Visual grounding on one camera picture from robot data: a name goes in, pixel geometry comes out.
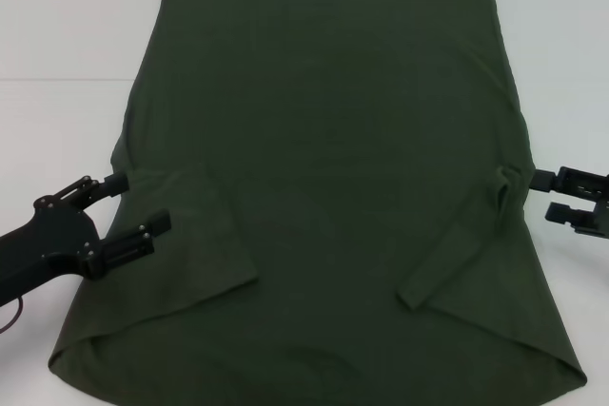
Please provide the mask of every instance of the white table surface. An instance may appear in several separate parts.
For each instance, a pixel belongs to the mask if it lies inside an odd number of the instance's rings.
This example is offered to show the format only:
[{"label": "white table surface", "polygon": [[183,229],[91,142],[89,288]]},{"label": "white table surface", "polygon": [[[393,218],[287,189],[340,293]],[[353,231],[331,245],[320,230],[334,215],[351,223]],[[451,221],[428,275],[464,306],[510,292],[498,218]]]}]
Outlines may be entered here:
[{"label": "white table surface", "polygon": [[[497,0],[539,168],[609,173],[609,1]],[[159,0],[0,0],[0,233],[31,217],[33,200],[110,172],[132,80]],[[555,406],[609,404],[609,241],[543,219],[557,195],[532,194],[527,220],[565,325],[589,376]],[[88,212],[105,234],[117,202]],[[104,404],[47,369],[75,278],[25,296],[0,336],[4,406]],[[0,309],[8,321],[15,305]]]}]

